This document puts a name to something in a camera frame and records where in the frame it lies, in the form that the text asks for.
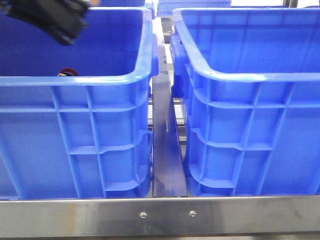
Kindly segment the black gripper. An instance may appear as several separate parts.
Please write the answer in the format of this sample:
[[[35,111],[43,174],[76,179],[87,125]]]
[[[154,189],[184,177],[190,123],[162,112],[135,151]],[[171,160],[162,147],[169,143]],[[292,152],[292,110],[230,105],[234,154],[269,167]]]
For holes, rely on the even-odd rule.
[[[0,11],[6,16],[31,24],[58,43],[69,46],[88,25],[84,18],[88,0],[2,0]]]

